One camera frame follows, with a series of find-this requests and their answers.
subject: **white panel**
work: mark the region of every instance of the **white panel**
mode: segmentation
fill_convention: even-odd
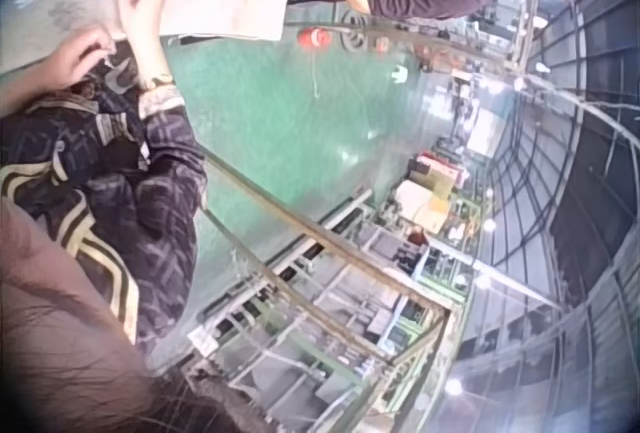
[[[516,196],[515,201],[520,209],[522,229],[526,235],[536,221],[536,214],[533,211],[533,204],[531,202],[531,197],[529,196],[529,189],[527,187],[522,188],[520,193]]]
[[[508,251],[516,248],[522,241],[522,233],[520,231],[520,220],[518,219],[518,212],[516,210],[516,202],[510,201],[504,210],[507,216],[507,248]]]
[[[524,255],[522,250],[515,252],[508,261],[509,264],[509,276],[514,280],[518,280],[522,283],[525,282],[524,275]],[[509,322],[520,318],[525,312],[525,297],[520,293],[516,293],[513,290],[507,290],[507,299],[505,307],[505,325]]]
[[[482,238],[480,241],[481,246],[478,252],[478,258],[484,263],[491,264],[491,245],[493,244],[493,234],[481,230],[480,235],[482,235]]]
[[[507,253],[506,251],[506,236],[504,231],[504,215],[502,212],[495,219],[498,227],[496,231],[493,232],[494,236],[494,253],[493,253],[493,261],[499,261],[504,258],[504,255]]]
[[[502,309],[504,306],[505,289],[503,285],[493,282],[491,295],[487,306],[487,316],[484,322],[484,332],[502,326]]]
[[[552,273],[548,270],[544,253],[544,244],[540,234],[534,236],[525,245],[525,257],[527,258],[528,283],[532,288],[536,288],[544,293],[551,294]]]
[[[462,335],[462,340],[468,340],[474,338],[482,332],[482,325],[484,324],[484,311],[487,305],[487,297],[489,291],[476,290],[476,294],[471,305],[471,311],[469,312],[469,320],[467,327]]]

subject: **hair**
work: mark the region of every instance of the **hair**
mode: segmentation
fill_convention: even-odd
[[[104,320],[99,315],[94,318],[77,298],[39,284],[12,281],[10,271],[37,252],[31,251],[29,239],[18,224],[19,218],[8,213],[6,204],[0,201],[3,432],[273,431],[273,426],[267,425],[262,415],[253,411],[222,378],[208,378],[213,387],[209,388],[212,397],[207,397],[195,392],[177,367],[162,377],[153,377],[144,368],[141,353],[126,337],[120,341],[111,336],[117,335],[118,330],[112,333],[113,330],[105,328]],[[75,345],[67,347],[63,330],[62,347],[57,344],[49,348],[39,342],[52,337],[51,325],[64,328],[65,323],[57,321],[69,316],[88,327],[78,330],[79,334],[96,331],[97,360],[94,356],[88,359],[83,356],[82,345],[79,349],[74,349]],[[104,355],[100,350],[102,338],[115,339],[113,345],[106,343],[109,349]],[[61,353],[62,358],[46,356]],[[200,383],[198,386],[207,386],[205,380],[206,377],[195,379]]]

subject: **metal beam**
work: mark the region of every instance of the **metal beam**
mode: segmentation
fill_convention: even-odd
[[[553,85],[553,83],[551,83],[551,82],[549,82],[547,80],[543,80],[542,78],[540,78],[540,77],[538,77],[536,75],[527,74],[525,76],[526,76],[527,80],[530,81],[532,84],[534,84],[534,85],[536,85],[536,86],[538,86],[540,88],[544,88],[547,91],[552,91],[558,97],[563,98],[563,99],[567,100],[570,103],[573,103],[574,105],[576,105],[579,108],[582,108],[584,111],[586,111],[588,113],[591,113],[593,116],[595,116],[596,118],[602,120],[604,123],[609,125],[614,131],[617,131],[620,136],[623,136],[624,138],[626,138],[636,148],[640,149],[640,138],[638,138],[634,133],[632,133],[627,128],[622,126],[616,120],[611,118],[609,115],[604,113],[601,109],[599,109],[599,108],[587,103],[586,101],[578,98],[574,94],[571,94],[571,93],[569,93],[567,91],[564,91],[564,90],[556,88]]]
[[[434,354],[427,360],[420,376],[402,403],[395,417],[392,433],[416,433],[422,430],[429,419],[455,360],[455,353],[460,343],[462,316],[462,310],[451,312],[446,324],[440,328],[438,338],[433,345]]]
[[[636,218],[640,220],[640,165],[638,165],[638,150],[629,145],[631,150],[631,163],[633,164],[633,178],[636,185]]]
[[[633,374],[636,377],[636,406],[640,410],[640,352],[636,351],[633,345],[633,337],[631,335],[631,325],[629,324],[629,308],[624,298],[624,291],[622,290],[622,284],[620,281],[620,274],[616,271],[613,274],[613,282],[616,287],[616,298],[620,305],[620,316],[622,317],[622,328],[624,329],[625,336],[627,338],[627,345],[629,346],[629,353],[631,355],[631,362],[633,363]]]
[[[420,337],[416,341],[414,341],[411,346],[409,346],[406,350],[398,353],[398,355],[391,360],[391,363],[394,366],[400,366],[404,362],[421,353],[436,339],[436,335],[434,335],[434,333],[436,332],[436,330],[438,330],[438,327],[444,330],[444,328],[447,326],[448,316],[449,313],[447,312],[436,321],[434,321],[431,325],[429,325],[429,328],[427,328],[427,330],[422,333],[422,335],[420,335]]]
[[[386,368],[375,383],[367,386],[360,396],[349,405],[328,433],[345,433],[356,431],[356,428],[373,407],[375,402],[389,388],[393,381],[395,368]]]
[[[213,225],[220,230],[220,233],[231,242],[234,248],[236,248],[239,252],[243,254],[243,256],[248,260],[249,264],[255,268],[261,275],[269,280],[269,282],[273,283],[275,287],[278,288],[278,291],[289,299],[289,301],[296,306],[303,309],[306,313],[309,314],[309,319],[320,326],[323,330],[337,336],[345,344],[357,349],[361,353],[364,353],[369,356],[373,356],[374,358],[388,363],[389,358],[388,355],[378,351],[377,348],[374,348],[370,342],[365,340],[360,336],[356,336],[350,331],[348,328],[345,328],[343,325],[338,323],[331,316],[326,314],[317,306],[313,305],[308,299],[304,296],[300,295],[297,291],[289,286],[289,284],[284,281],[280,276],[276,275],[273,271],[267,268],[264,263],[260,261],[260,259],[253,254],[253,252],[247,248],[231,231],[229,231],[222,222],[208,209],[203,210],[205,216],[213,223]]]
[[[211,166],[222,173],[236,186],[240,187],[247,195],[265,206],[271,213],[280,217],[287,223],[298,227],[311,238],[314,238],[331,253],[344,258],[363,273],[384,285],[390,286],[399,293],[408,296],[411,300],[422,306],[442,307],[442,305],[437,302],[438,297],[416,281],[411,280],[399,271],[382,271],[380,268],[370,263],[369,258],[362,251],[351,245],[344,238],[331,231],[325,230],[306,216],[294,212],[282,201],[278,200],[264,188],[251,181],[207,148],[200,145],[200,149],[204,153],[206,161]]]
[[[344,276],[349,271],[350,265],[346,265],[338,271],[338,273],[333,277],[333,279],[327,284],[326,289],[323,290],[312,302],[313,305],[319,305],[322,300],[324,300],[327,295],[331,292],[331,290],[344,278]],[[255,368],[265,357],[265,351],[270,350],[272,348],[281,345],[286,339],[289,333],[295,330],[303,321],[307,319],[309,316],[308,313],[303,312],[298,315],[288,326],[286,326],[281,332],[279,332],[276,336],[269,340],[269,343],[265,347],[265,350],[259,351],[254,357],[250,358],[244,365],[241,365],[239,368],[239,372],[233,377],[229,378],[229,385],[235,385],[240,378],[242,378],[245,374]]]
[[[461,263],[471,266],[474,270],[477,270],[481,273],[488,275],[492,280],[495,280],[496,282],[501,283],[506,287],[511,288],[512,290],[522,293],[525,296],[528,296],[541,303],[544,303],[545,305],[549,305],[552,308],[555,308],[557,310],[562,310],[562,307],[557,301],[549,298],[544,293],[534,288],[531,288],[528,285],[525,285],[517,280],[514,280],[513,278],[508,277],[507,275],[505,275],[495,267],[491,265],[487,265],[486,263],[483,263],[482,261],[475,259],[471,255],[468,255],[444,243],[443,241],[437,238],[434,238],[428,235],[428,239],[429,239],[429,245],[432,248],[440,250],[444,254],[452,256],[453,258],[457,259]]]
[[[368,189],[364,191],[361,195],[355,198],[351,203],[349,203],[344,209],[336,213],[334,216],[329,218],[326,223],[322,224],[322,227],[326,230],[331,230],[335,228],[342,220],[347,218],[353,211],[355,211],[360,205],[362,205],[365,201],[367,201],[373,191]],[[283,259],[279,260],[278,263],[273,266],[273,271],[276,274],[281,274],[285,271],[292,262],[297,260],[301,255],[303,255],[309,248],[316,244],[316,240],[312,238],[307,238],[300,245],[293,248],[293,250],[287,254]],[[207,318],[205,322],[211,325],[217,325],[220,323],[229,313],[232,313],[236,309],[238,309],[243,303],[249,301],[252,297],[258,294],[260,290],[262,290],[265,286],[267,286],[269,282],[260,278],[256,282],[252,282],[247,285],[246,289],[238,293],[234,296],[228,303],[226,303],[222,308],[215,311],[215,313]]]

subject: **ceiling light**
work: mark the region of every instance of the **ceiling light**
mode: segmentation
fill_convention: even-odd
[[[534,28],[544,28],[548,24],[549,24],[549,21],[544,19],[544,18],[542,18],[541,16],[534,16],[533,17],[533,27]]]
[[[444,385],[444,391],[451,396],[460,396],[464,390],[462,389],[460,380],[451,378],[447,380],[447,383]]]
[[[516,78],[513,81],[513,89],[516,91],[522,91],[524,90],[525,87],[525,83],[524,83],[524,78],[522,78],[521,76],[519,76],[518,78]]]
[[[464,275],[456,275],[456,277],[453,279],[453,282],[456,285],[466,286],[467,285],[467,277],[464,276]]]
[[[536,71],[538,73],[551,73],[551,70],[549,69],[549,67],[544,63],[540,63],[540,62],[536,63]]]
[[[484,220],[484,223],[482,224],[482,228],[487,233],[493,233],[494,231],[496,231],[497,227],[498,227],[498,224],[496,223],[496,220],[494,220],[493,218],[487,218],[486,220]]]
[[[489,275],[480,275],[475,279],[474,283],[481,290],[488,290],[491,288],[491,278]]]

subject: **metal frame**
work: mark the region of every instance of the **metal frame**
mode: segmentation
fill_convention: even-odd
[[[209,221],[211,221],[211,223],[216,228],[218,228],[221,234],[231,243],[231,245],[247,259],[250,266],[256,272],[258,272],[264,280],[266,280],[268,283],[271,283],[274,287],[277,288],[277,294],[282,295],[292,304],[303,310],[303,313],[292,323],[286,326],[283,331],[277,334],[275,338],[271,339],[268,345],[259,345],[260,352],[254,355],[244,365],[244,367],[240,369],[239,373],[236,373],[234,375],[234,377],[231,379],[232,382],[237,382],[247,371],[250,371],[251,368],[255,367],[260,361],[262,361],[262,358],[264,356],[269,355],[271,352],[271,348],[282,343],[286,336],[293,330],[295,330],[302,321],[313,321],[316,325],[318,325],[324,331],[328,332],[334,338],[341,340],[345,345],[357,351],[360,351],[368,358],[374,358],[380,361],[382,365],[385,365],[381,376],[379,376],[375,383],[373,383],[369,387],[366,387],[364,392],[360,395],[359,399],[354,401],[347,408],[347,411],[345,411],[338,423],[334,425],[335,429],[336,427],[339,427],[344,423],[348,423],[349,425],[357,425],[367,413],[369,408],[375,403],[375,401],[377,401],[378,397],[382,393],[384,393],[389,385],[389,382],[394,376],[393,372],[396,371],[406,361],[426,351],[426,349],[429,348],[430,345],[434,344],[434,340],[434,348],[437,348],[438,351],[432,356],[438,356],[439,358],[441,358],[440,362],[443,361],[443,354],[448,355],[446,361],[450,362],[453,360],[452,355],[454,354],[454,351],[451,348],[441,349],[440,344],[442,342],[442,338],[445,335],[448,335],[449,343],[453,341],[451,335],[454,335],[457,338],[457,331],[459,327],[458,323],[460,320],[460,314],[458,310],[461,310],[460,307],[451,306],[450,301],[445,301],[448,299],[427,290],[413,280],[408,279],[406,275],[402,273],[396,272],[395,270],[393,272],[383,272],[378,266],[370,263],[369,258],[365,253],[353,247],[344,238],[335,235],[331,231],[327,231],[308,218],[293,212],[289,207],[287,207],[278,199],[266,192],[264,189],[253,183],[251,180],[244,177],[240,172],[225,163],[214,153],[202,146],[201,149],[205,155],[207,164],[213,166],[218,172],[222,173],[223,176],[240,187],[251,198],[267,207],[269,211],[276,214],[281,219],[284,219],[288,223],[298,227],[305,234],[315,239],[318,243],[322,244],[329,252],[346,259],[348,262],[347,267],[345,267],[345,269],[343,269],[341,273],[346,274],[348,267],[353,266],[360,270],[362,273],[374,278],[383,285],[387,285],[393,288],[398,293],[410,298],[411,300],[422,306],[432,308],[435,306],[436,310],[441,311],[444,315],[440,320],[431,325],[431,327],[427,331],[425,331],[404,351],[401,351],[394,356],[389,356],[388,354],[378,350],[364,338],[357,336],[353,332],[351,332],[348,328],[348,325],[345,326],[338,323],[331,316],[318,308],[318,304],[324,297],[326,297],[330,293],[331,284],[335,285],[339,282],[340,274],[330,281],[330,285],[328,288],[326,288],[318,296],[316,296],[313,301],[309,301],[306,297],[297,293],[287,282],[280,278],[277,273],[264,265],[247,246],[245,246],[231,231],[229,231],[228,228],[224,226],[224,224],[215,216],[213,212],[208,209],[204,209],[204,214],[209,219]],[[242,325],[237,324],[238,322],[235,321],[234,318],[231,318],[231,320],[232,323],[236,324],[236,327],[239,328],[241,332],[244,331]],[[306,377],[308,373],[306,371],[308,369],[308,366],[305,365],[305,367],[307,368],[304,369],[305,374],[303,375],[303,378]],[[424,368],[423,373],[426,373],[427,375],[430,374],[430,367]],[[440,377],[437,391],[440,391],[440,389],[444,386],[443,376],[444,375],[441,375]],[[295,390],[296,385],[299,386],[303,381],[304,379],[302,378],[298,379],[294,383],[294,385],[292,385],[292,388],[290,388],[288,394],[290,395],[291,392]],[[272,405],[272,409],[276,408],[277,406],[279,406],[278,403]]]
[[[309,218],[299,213],[295,213],[291,208],[286,206],[283,202],[275,198],[262,187],[255,184],[238,170],[234,169],[219,156],[215,155],[202,145],[200,145],[200,148],[204,153],[207,164],[213,166],[219,173],[222,173],[225,178],[242,189],[256,202],[266,207],[271,213],[302,230],[306,235],[315,239],[331,253],[348,260],[349,263],[361,270],[363,273],[371,276],[384,285],[390,286],[422,306],[436,308],[442,307],[442,303],[439,301],[440,297],[438,295],[435,295],[433,292],[421,287],[418,283],[411,281],[401,272],[391,272],[390,270],[387,270],[386,272],[382,271],[377,266],[371,264],[367,256],[362,251],[349,244],[349,242],[344,238],[331,231],[325,230]],[[269,271],[270,275],[273,273],[268,268],[264,268]]]

